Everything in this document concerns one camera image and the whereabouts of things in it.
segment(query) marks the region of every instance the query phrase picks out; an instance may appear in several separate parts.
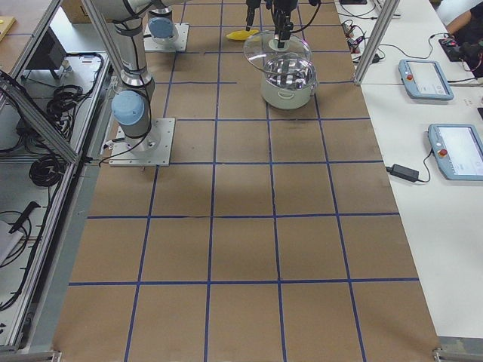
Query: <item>black sleeve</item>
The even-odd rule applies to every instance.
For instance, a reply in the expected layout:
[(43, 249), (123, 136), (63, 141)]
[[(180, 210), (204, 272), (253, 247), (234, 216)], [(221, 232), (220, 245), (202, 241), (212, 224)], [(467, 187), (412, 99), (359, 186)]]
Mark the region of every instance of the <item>black sleeve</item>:
[(476, 19), (483, 18), (483, 2), (480, 2), (474, 8), (470, 10), (471, 15)]

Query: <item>white pot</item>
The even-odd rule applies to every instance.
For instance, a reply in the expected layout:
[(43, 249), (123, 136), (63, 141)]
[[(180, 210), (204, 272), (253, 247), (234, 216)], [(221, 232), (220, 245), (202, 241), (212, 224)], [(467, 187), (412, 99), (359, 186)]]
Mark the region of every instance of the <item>white pot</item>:
[(270, 60), (261, 81), (262, 97), (279, 109), (304, 106), (314, 95), (316, 87), (317, 76), (313, 64), (300, 58), (294, 59), (289, 54)]

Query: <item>blue joint cap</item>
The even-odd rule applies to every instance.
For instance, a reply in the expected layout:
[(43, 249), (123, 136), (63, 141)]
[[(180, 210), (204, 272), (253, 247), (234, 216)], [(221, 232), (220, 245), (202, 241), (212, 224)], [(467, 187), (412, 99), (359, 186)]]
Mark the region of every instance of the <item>blue joint cap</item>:
[(132, 126), (143, 117), (144, 101), (136, 92), (124, 90), (112, 100), (111, 110), (120, 124)]
[(148, 27), (154, 38), (166, 39), (173, 36), (174, 24), (166, 17), (153, 17), (148, 22)]

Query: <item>connector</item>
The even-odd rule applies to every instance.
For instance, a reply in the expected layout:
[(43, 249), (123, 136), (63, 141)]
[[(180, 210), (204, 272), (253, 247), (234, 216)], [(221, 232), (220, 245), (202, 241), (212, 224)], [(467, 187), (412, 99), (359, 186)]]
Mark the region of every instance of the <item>connector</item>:
[(392, 167), (386, 167), (386, 171), (393, 176), (399, 177), (400, 179), (406, 179), (407, 181), (411, 181), (412, 183), (420, 180), (419, 171), (401, 166), (400, 164), (394, 164)]

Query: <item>yellow object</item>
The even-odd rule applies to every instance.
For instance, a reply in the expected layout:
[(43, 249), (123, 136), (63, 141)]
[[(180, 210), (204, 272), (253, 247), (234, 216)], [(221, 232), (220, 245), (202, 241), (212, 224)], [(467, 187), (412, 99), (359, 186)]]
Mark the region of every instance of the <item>yellow object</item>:
[(7, 35), (7, 31), (15, 23), (14, 17), (0, 17), (0, 41)]
[(231, 32), (230, 34), (226, 34), (226, 37), (230, 40), (244, 41), (257, 33), (258, 33), (258, 30), (256, 29), (252, 29), (248, 32), (246, 30), (237, 30), (235, 32)]

